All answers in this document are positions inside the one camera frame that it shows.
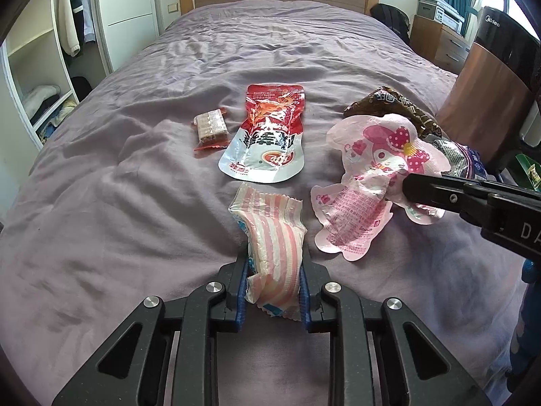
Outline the purple bed sheet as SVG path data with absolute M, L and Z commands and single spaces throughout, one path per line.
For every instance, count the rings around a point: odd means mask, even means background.
M 222 106 L 235 133 L 250 84 L 300 84 L 304 169 L 255 187 L 303 200 L 313 260 L 368 299 L 402 299 L 502 405 L 520 257 L 453 213 L 423 226 L 395 206 L 359 261 L 313 243 L 310 191 L 341 180 L 326 133 L 344 109 L 387 85 L 435 115 L 456 78 L 332 6 L 254 0 L 178 18 L 55 131 L 6 218 L 1 346 L 26 388 L 51 405 L 146 296 L 188 295 L 235 259 L 246 237 L 228 207 L 240 181 L 218 169 L 221 152 L 195 155 L 193 117 Z M 249 305 L 241 332 L 218 344 L 220 405 L 327 405 L 328 336 Z

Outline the brown patterned snack bag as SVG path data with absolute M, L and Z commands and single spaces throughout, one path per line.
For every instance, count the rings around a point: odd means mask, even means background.
M 373 115 L 384 117 L 389 114 L 406 117 L 415 126 L 419 137 L 444 136 L 444 131 L 431 115 L 388 86 L 381 86 L 361 100 L 353 102 L 345 109 L 343 116 Z

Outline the clear red cracker packet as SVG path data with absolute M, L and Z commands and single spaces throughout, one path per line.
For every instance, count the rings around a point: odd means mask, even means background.
M 230 134 L 225 122 L 227 113 L 227 110 L 221 107 L 193 118 L 198 138 L 195 150 L 223 150 L 228 147 Z

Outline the blue silver snack bag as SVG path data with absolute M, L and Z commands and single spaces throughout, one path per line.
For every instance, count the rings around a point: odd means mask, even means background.
M 429 135 L 425 141 L 446 156 L 450 168 L 444 172 L 445 175 L 468 180 L 487 179 L 488 174 L 477 151 L 448 138 L 435 135 Z

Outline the white open wardrobe shelf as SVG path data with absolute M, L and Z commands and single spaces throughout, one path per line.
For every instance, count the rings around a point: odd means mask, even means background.
M 51 115 L 68 100 L 81 102 L 73 85 L 76 77 L 95 87 L 109 74 L 100 33 L 82 43 L 72 59 L 62 49 L 68 1 L 29 0 L 1 45 L 1 144 L 10 152 L 41 150 L 38 131 Z M 25 107 L 30 93 L 42 86 L 58 89 L 55 101 L 46 108 Z

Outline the red white spicy snack pouch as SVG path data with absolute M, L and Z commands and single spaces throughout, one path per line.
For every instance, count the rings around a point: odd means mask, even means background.
M 251 84 L 247 117 L 219 159 L 225 175 L 256 183 L 287 181 L 304 168 L 304 87 Z

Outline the cream hanging garment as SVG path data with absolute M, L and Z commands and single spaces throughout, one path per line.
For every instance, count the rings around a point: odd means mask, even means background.
M 75 18 L 83 13 L 81 0 L 56 0 L 56 25 L 65 54 L 77 56 L 81 51 Z

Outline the black backpack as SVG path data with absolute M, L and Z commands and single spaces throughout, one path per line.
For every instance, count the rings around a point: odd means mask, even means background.
M 410 44 L 410 20 L 398 7 L 379 3 L 370 9 L 373 18 L 389 27 L 406 45 Z

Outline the grey printer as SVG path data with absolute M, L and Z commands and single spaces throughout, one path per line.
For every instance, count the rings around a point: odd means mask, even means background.
M 461 34 L 465 18 L 445 0 L 417 0 L 417 15 L 437 21 Z

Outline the green metal tray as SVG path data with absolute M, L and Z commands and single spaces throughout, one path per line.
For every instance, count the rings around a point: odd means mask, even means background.
M 534 191 L 540 191 L 541 175 L 540 164 L 525 154 L 517 154 L 515 159 L 523 170 L 527 181 Z

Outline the pink striped snack packet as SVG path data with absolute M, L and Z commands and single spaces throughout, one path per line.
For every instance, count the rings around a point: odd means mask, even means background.
M 303 202 L 241 184 L 229 206 L 248 239 L 245 299 L 273 317 L 299 321 L 300 269 L 306 228 Z

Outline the pink cartoon character packet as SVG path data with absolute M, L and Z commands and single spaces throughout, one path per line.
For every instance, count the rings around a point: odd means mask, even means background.
M 347 261 L 364 257 L 393 218 L 395 204 L 419 225 L 433 225 L 445 215 L 403 193 L 410 174 L 439 177 L 450 171 L 446 156 L 422 141 L 405 117 L 353 115 L 334 125 L 326 142 L 341 152 L 345 173 L 339 183 L 311 190 L 313 211 L 322 225 L 314 237 L 319 250 L 341 253 Z

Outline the wooden nightstand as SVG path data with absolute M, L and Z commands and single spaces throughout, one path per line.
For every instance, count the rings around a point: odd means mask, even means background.
M 439 68 L 459 74 L 470 46 L 464 37 L 438 21 L 415 15 L 410 36 L 415 53 Z

